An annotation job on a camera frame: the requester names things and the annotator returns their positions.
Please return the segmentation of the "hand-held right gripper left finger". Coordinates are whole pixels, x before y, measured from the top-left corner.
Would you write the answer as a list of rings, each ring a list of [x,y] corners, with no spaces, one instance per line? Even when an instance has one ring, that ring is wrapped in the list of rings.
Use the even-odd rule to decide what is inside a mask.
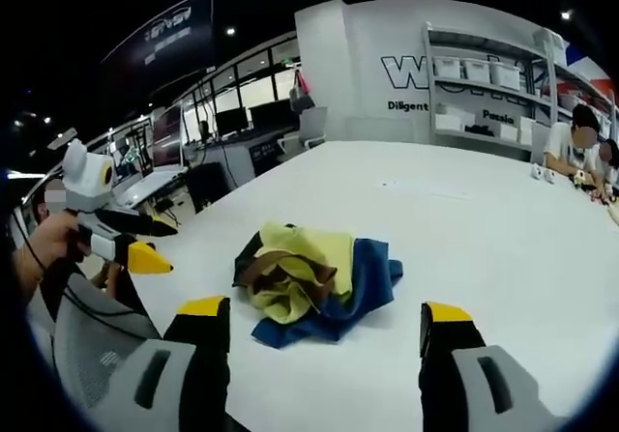
[[[100,431],[224,431],[230,298],[184,303],[161,339],[146,339],[91,410]]]

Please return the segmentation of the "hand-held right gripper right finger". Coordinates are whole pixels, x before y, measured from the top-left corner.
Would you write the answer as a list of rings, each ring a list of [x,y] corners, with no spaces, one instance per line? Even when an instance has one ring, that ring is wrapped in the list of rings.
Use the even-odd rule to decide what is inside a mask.
[[[420,359],[425,431],[557,431],[567,420],[541,401],[536,379],[502,347],[487,345],[457,306],[421,305]]]

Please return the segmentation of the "person's left hand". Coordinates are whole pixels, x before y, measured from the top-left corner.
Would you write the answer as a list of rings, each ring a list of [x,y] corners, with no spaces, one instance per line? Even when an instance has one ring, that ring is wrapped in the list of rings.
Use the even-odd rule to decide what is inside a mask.
[[[14,253],[20,277],[39,281],[54,261],[76,255],[89,256],[91,247],[78,234],[77,217],[69,212],[51,214]]]

